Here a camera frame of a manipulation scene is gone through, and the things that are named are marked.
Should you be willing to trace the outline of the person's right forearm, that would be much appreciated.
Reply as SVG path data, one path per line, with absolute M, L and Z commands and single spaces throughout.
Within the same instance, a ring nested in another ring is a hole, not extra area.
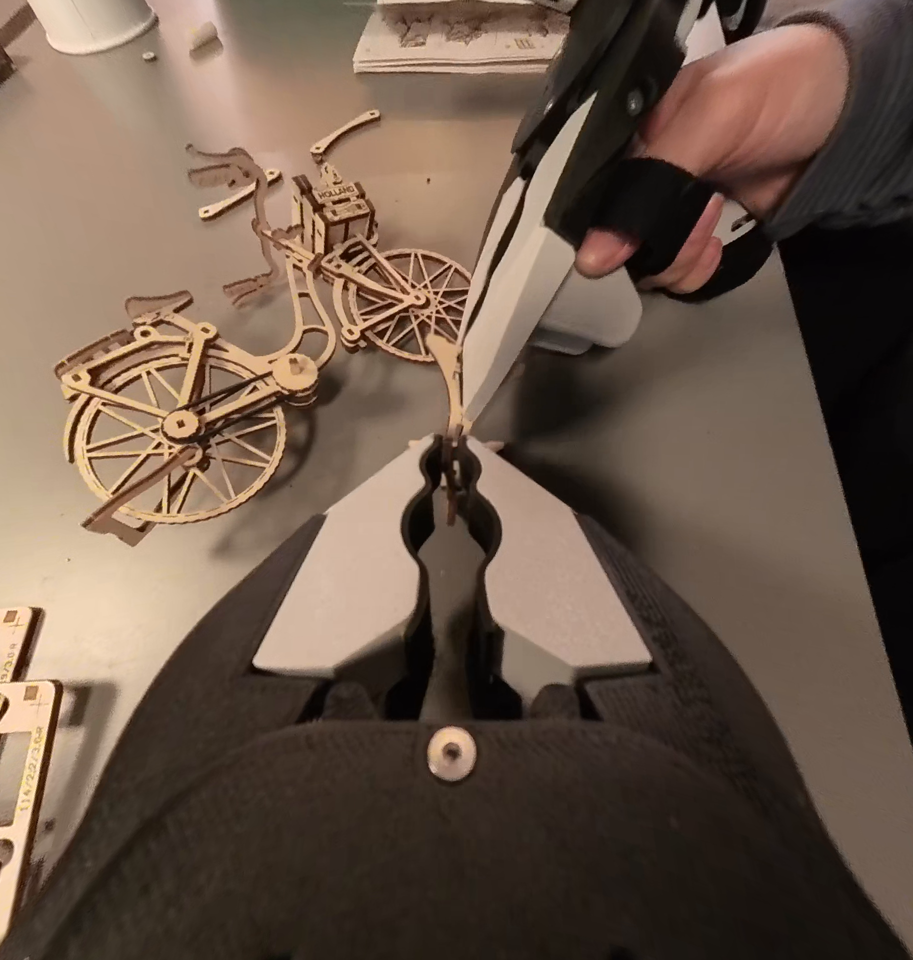
M 842 113 L 770 216 L 771 235 L 913 221 L 913 1 L 771 2 L 762 24 L 828 29 L 849 66 Z

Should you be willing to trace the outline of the wooden bicycle model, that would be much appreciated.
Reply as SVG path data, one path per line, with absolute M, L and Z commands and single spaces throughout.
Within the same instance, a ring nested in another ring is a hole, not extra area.
M 248 350 L 186 315 L 189 291 L 132 296 L 128 325 L 69 354 L 57 378 L 69 411 L 62 441 L 98 501 L 84 530 L 137 546 L 155 527 L 206 522 L 268 486 L 287 445 L 287 407 L 318 399 L 338 348 L 374 348 L 433 364 L 455 346 L 471 275 L 420 247 L 381 249 L 364 187 L 319 158 L 318 179 L 294 178 L 292 220 L 274 226 L 271 176 L 242 148 L 186 152 L 196 186 L 236 188 L 266 270 L 227 283 L 234 307 L 285 290 L 292 330 L 282 346 Z

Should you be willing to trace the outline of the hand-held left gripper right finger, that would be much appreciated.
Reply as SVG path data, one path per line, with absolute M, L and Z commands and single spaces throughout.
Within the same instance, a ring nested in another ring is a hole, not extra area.
M 467 679 L 474 714 L 516 718 L 548 686 L 644 674 L 654 659 L 581 518 L 482 442 L 460 444 L 461 515 L 482 552 Z

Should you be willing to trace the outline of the person's right hand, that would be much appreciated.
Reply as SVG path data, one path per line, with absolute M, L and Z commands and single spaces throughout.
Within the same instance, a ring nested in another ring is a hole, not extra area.
M 755 34 L 686 65 L 643 125 L 633 156 L 667 162 L 715 193 L 672 263 L 641 291 L 689 295 L 720 266 L 726 200 L 761 220 L 783 202 L 843 112 L 848 60 L 820 24 Z

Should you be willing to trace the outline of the wooden parts sheet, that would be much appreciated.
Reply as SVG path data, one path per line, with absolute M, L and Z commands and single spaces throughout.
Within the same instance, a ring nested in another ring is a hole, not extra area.
M 0 942 L 23 892 L 62 699 L 63 686 L 57 680 L 0 682 L 0 738 L 28 736 L 14 811 L 10 822 L 0 824 Z
M 0 685 L 27 677 L 41 617 L 32 606 L 0 608 Z

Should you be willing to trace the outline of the person's torso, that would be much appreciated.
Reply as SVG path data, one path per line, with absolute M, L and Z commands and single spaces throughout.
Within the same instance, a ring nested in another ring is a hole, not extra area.
M 779 253 L 913 750 L 913 221 Z

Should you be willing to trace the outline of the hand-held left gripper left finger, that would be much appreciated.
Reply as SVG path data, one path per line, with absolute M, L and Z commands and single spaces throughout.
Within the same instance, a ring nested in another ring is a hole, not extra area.
M 357 683 L 387 718 L 417 718 L 435 660 L 429 575 L 441 438 L 415 442 L 325 512 L 252 664 Z

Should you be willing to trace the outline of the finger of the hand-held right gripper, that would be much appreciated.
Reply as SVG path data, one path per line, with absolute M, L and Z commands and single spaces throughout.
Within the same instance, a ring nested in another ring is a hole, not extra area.
M 597 95 L 565 121 L 529 179 L 522 213 L 468 333 L 461 333 L 463 404 L 474 421 L 508 375 L 560 286 L 572 270 L 576 249 L 546 225 L 550 201 Z
M 511 244 L 523 209 L 525 184 L 504 182 L 491 211 L 471 277 L 465 304 L 465 333 L 474 320 L 508 246 Z

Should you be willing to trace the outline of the instruction booklet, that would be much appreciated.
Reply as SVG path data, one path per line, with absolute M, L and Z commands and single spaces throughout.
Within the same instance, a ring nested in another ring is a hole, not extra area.
M 575 2 L 378 1 L 353 55 L 357 75 L 538 75 L 559 53 Z

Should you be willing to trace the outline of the forked wooden model part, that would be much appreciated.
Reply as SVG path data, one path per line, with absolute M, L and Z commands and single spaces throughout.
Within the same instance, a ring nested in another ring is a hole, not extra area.
M 472 429 L 463 404 L 463 350 L 438 333 L 426 336 L 426 346 L 443 377 L 448 397 L 446 438 L 457 443 Z

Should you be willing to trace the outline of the curved wooden strip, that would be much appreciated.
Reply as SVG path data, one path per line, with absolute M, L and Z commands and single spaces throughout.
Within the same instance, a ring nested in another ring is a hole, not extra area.
M 198 218 L 201 221 L 209 222 L 223 216 L 223 214 L 230 210 L 239 208 L 248 202 L 252 203 L 258 195 L 259 189 L 260 182 L 258 180 L 253 181 L 247 186 L 236 190 L 229 197 L 199 207 L 197 211 Z
M 313 143 L 309 155 L 314 162 L 323 162 L 328 151 L 342 138 L 381 120 L 381 112 L 374 108 L 357 114 L 350 121 L 325 134 Z

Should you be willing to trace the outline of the white paper cup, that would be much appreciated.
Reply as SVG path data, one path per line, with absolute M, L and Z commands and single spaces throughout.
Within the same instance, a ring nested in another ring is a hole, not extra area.
M 147 1 L 29 1 L 49 46 L 84 56 L 134 41 L 158 22 Z

